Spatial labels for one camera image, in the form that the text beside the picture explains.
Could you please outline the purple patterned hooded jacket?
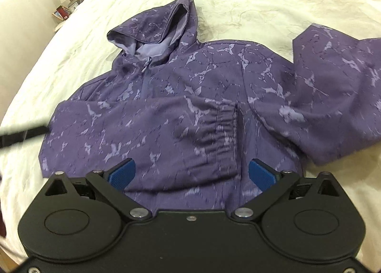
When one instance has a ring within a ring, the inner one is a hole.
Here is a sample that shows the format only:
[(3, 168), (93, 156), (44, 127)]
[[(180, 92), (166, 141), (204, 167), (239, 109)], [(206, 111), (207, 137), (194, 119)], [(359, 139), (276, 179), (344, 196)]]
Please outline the purple patterned hooded jacket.
[(252, 41), (197, 38), (193, 0), (114, 27), (109, 72), (61, 102), (39, 153), (44, 177), (124, 159), (123, 190), (151, 211), (233, 210), (259, 193), (248, 166), (302, 172), (380, 140), (380, 40), (313, 24), (288, 61)]

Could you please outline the left cream nightstand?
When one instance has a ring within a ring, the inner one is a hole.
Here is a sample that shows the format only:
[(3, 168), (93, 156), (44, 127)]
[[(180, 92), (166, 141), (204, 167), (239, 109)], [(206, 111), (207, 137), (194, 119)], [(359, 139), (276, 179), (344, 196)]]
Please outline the left cream nightstand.
[(60, 22), (54, 29), (54, 32), (57, 33), (64, 25), (65, 23), (67, 22), (68, 20), (64, 20), (62, 22)]

